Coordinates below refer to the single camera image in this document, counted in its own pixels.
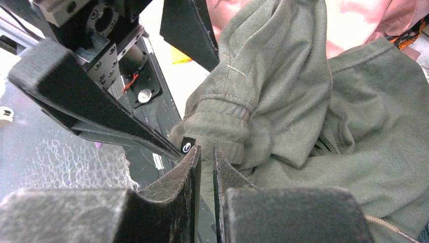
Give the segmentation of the olive green shorts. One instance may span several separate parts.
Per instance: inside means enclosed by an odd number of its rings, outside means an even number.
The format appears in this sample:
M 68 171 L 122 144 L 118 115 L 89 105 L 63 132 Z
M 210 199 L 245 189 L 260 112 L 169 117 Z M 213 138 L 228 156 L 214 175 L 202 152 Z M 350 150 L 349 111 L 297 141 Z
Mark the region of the olive green shorts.
M 218 147 L 257 187 L 348 189 L 376 242 L 428 224 L 428 81 L 384 38 L 328 59 L 325 1 L 245 1 L 219 35 L 219 64 L 170 132 L 201 146 L 212 203 Z

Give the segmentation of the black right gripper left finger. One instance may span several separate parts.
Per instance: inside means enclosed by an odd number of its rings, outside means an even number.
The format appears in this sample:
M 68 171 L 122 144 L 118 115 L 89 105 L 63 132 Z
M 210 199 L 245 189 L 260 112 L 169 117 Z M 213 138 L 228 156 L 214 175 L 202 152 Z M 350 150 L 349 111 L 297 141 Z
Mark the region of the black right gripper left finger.
M 196 242 L 201 149 L 140 192 L 18 190 L 1 202 L 1 242 Z

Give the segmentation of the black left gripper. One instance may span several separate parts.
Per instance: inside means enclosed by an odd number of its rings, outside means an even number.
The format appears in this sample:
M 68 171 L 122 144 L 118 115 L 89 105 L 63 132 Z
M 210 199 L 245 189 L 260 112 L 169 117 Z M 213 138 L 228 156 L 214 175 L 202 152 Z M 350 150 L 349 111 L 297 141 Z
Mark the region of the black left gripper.
M 51 119 L 88 141 L 146 148 L 177 159 L 180 151 L 138 120 L 108 90 L 115 82 L 135 109 L 159 98 L 162 74 L 148 54 L 137 15 L 148 1 L 1 1 L 16 20 L 42 31 L 7 78 Z M 218 44 L 205 0 L 164 0 L 160 35 L 211 72 Z

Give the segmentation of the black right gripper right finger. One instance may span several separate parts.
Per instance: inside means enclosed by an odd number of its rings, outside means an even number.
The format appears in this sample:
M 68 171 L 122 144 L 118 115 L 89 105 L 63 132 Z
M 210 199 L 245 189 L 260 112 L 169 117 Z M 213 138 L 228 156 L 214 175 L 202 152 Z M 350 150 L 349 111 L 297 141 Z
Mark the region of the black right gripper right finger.
M 342 188 L 257 188 L 212 151 L 218 242 L 373 242 L 354 197 Z

